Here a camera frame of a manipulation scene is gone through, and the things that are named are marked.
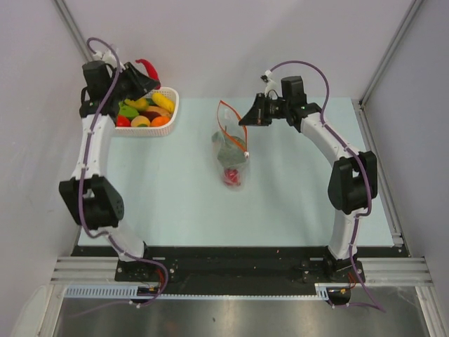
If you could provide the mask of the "red chili pepper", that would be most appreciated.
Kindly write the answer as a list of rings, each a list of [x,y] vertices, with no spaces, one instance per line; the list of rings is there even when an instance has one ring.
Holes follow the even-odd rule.
[[[149,78],[151,78],[153,80],[160,81],[158,72],[156,71],[155,67],[153,66],[153,64],[150,61],[148,61],[144,58],[140,58],[140,59],[137,59],[135,62],[137,64],[142,65],[145,68],[145,70],[147,72],[147,76]]]

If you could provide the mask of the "clear zip bag orange zipper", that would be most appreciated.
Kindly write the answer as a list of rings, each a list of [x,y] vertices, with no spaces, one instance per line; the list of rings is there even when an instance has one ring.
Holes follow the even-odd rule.
[[[211,134],[213,161],[222,184],[230,190],[241,190],[246,180],[250,153],[248,130],[241,126],[241,115],[220,100]]]

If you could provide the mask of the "green netted melon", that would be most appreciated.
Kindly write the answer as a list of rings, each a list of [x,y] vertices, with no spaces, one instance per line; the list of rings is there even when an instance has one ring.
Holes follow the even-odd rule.
[[[229,169],[246,163],[246,156],[239,147],[229,145],[219,149],[217,160],[224,169]]]

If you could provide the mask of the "red apple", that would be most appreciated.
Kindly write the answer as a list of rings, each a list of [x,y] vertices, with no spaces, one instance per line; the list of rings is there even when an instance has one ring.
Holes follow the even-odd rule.
[[[225,185],[238,187],[241,185],[241,174],[239,170],[234,168],[226,168],[223,174],[223,182]]]

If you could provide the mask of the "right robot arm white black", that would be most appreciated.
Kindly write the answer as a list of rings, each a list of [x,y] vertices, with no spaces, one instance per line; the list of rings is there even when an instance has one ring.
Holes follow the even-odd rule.
[[[255,96],[253,106],[240,121],[241,126],[269,126],[284,119],[318,148],[332,167],[328,198],[335,209],[333,233],[328,245],[331,255],[323,266],[324,275],[339,282],[349,273],[348,260],[356,253],[358,219],[367,215],[377,196],[377,157],[350,145],[324,116],[324,105],[309,103],[300,76],[281,80],[281,95],[272,98],[275,83],[271,71],[261,79],[264,92]]]

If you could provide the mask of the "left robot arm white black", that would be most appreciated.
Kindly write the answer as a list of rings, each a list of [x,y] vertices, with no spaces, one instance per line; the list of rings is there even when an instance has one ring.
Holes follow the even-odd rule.
[[[133,260],[131,273],[145,281],[154,275],[155,264],[144,257],[144,241],[124,220],[124,201],[107,179],[107,161],[119,104],[144,97],[159,82],[129,62],[113,67],[94,60],[82,70],[86,87],[79,108],[83,133],[79,157],[71,178],[59,183],[59,193],[87,236],[106,239],[120,260]]]

